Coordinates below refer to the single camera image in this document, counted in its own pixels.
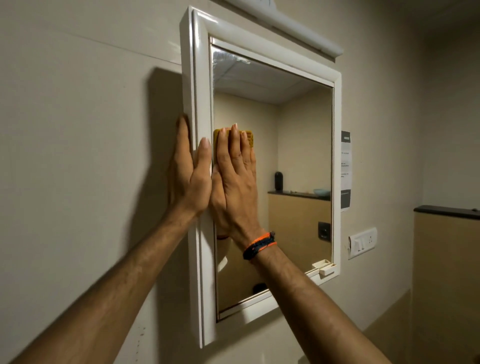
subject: forearm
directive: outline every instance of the forearm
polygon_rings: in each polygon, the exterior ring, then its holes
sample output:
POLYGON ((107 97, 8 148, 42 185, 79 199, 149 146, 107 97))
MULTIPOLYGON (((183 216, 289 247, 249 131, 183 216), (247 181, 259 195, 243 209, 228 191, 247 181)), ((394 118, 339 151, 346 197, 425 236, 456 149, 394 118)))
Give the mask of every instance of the forearm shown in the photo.
POLYGON ((157 275, 193 216, 169 211, 159 226, 84 293, 12 364, 112 363, 157 275))
POLYGON ((252 260, 314 363, 389 363, 340 308, 276 245, 252 260))

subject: black countertop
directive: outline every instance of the black countertop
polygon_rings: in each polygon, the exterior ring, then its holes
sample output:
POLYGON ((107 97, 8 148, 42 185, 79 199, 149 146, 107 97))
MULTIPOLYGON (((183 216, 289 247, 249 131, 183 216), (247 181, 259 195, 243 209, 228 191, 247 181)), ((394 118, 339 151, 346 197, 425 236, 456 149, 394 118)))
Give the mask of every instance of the black countertop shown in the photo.
POLYGON ((315 200, 330 201, 330 196, 318 196, 316 194, 309 194, 306 192, 293 192, 293 191, 269 191, 269 194, 282 194, 283 196, 313 198, 315 200))
POLYGON ((475 208, 468 210, 466 208, 422 205, 416 207, 413 209, 413 211, 422 212, 425 214, 452 216, 454 218, 470 218, 473 220, 480 220, 480 211, 475 208))

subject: switch board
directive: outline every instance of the switch board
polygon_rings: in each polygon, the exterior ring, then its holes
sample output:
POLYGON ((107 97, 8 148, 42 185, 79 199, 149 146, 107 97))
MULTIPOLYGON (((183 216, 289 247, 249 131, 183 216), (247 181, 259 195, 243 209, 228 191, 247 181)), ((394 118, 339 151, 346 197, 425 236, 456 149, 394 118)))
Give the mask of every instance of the switch board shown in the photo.
POLYGON ((377 228, 368 229, 364 232, 348 237, 348 258, 354 258, 364 252, 372 250, 377 244, 377 228))

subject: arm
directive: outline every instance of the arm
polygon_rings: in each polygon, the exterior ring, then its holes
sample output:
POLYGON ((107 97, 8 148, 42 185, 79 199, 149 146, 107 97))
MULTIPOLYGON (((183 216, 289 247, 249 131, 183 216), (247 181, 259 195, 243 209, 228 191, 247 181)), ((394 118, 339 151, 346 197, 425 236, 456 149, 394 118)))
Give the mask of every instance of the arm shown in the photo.
POLYGON ((170 206, 158 227, 38 336, 12 364, 113 363, 147 294, 190 223, 207 206, 211 147, 200 142, 196 167, 187 122, 177 122, 169 167, 170 206))
MULTIPOLYGON (((211 210, 215 222, 243 251, 263 235, 257 218, 256 161, 246 135, 232 126, 221 131, 212 175, 211 210)), ((251 262, 262 275, 309 361, 313 363, 389 363, 340 308, 277 245, 251 262)))

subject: yellow sponge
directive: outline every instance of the yellow sponge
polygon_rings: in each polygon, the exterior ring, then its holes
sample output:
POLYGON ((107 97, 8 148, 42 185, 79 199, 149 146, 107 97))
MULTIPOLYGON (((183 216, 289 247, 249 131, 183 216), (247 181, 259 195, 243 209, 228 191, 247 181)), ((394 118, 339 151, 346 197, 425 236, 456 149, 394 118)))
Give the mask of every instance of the yellow sponge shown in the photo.
MULTIPOLYGON (((216 142, 218 140, 218 133, 220 132, 220 129, 215 129, 213 131, 213 156, 214 156, 214 163, 216 163, 216 142)), ((239 130, 239 133, 241 134, 242 132, 247 133, 248 137, 248 142, 250 144, 250 148, 253 148, 253 133, 250 130, 239 130)), ((230 128, 227 129, 227 138, 230 136, 230 128)))

